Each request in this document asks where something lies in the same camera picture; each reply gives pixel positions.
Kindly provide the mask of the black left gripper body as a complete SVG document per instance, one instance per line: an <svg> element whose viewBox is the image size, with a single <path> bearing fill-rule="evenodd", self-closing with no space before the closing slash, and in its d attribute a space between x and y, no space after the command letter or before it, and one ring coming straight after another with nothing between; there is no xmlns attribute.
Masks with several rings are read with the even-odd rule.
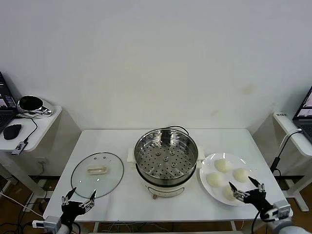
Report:
<svg viewBox="0 0 312 234"><path fill-rule="evenodd" d="M61 206L63 214L60 217L61 223L73 223L79 215L84 214L82 202L68 201Z"/></svg>

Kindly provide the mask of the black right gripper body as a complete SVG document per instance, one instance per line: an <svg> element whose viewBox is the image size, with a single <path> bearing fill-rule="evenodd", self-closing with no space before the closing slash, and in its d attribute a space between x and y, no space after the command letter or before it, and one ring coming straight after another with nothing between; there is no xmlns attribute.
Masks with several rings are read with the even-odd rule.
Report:
<svg viewBox="0 0 312 234"><path fill-rule="evenodd" d="M266 192L260 192L258 189L254 189L246 191L245 194L247 196L244 197L244 203L254 205L260 212L261 219L269 219L270 215L268 211L273 209L273 205L266 200Z"/></svg>

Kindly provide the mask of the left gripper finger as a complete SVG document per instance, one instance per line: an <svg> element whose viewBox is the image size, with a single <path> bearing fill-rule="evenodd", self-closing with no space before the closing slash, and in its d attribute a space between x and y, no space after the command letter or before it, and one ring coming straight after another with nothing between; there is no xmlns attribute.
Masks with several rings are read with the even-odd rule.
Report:
<svg viewBox="0 0 312 234"><path fill-rule="evenodd" d="M84 211L89 211L90 209L92 209L95 205L96 193L97 193L97 190L94 190L89 200L80 204L79 207L83 209Z"/></svg>
<svg viewBox="0 0 312 234"><path fill-rule="evenodd" d="M72 190L70 190L70 191L66 194L66 196L62 196L62 198L61 198L62 205L68 204L70 198L73 196L73 194L75 193L76 189L77 189L77 188L74 187Z"/></svg>

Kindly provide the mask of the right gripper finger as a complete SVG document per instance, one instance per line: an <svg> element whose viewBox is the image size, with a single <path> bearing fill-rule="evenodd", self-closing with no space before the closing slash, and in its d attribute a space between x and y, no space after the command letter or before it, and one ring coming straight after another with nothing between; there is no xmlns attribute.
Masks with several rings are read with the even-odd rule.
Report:
<svg viewBox="0 0 312 234"><path fill-rule="evenodd" d="M241 202L245 202L245 199L249 196L248 193L238 190L231 182L229 182L229 186L233 192L234 198Z"/></svg>
<svg viewBox="0 0 312 234"><path fill-rule="evenodd" d="M255 186L255 189L249 190L248 193L265 193L265 187L263 183L258 182L252 177L248 177L251 183Z"/></svg>

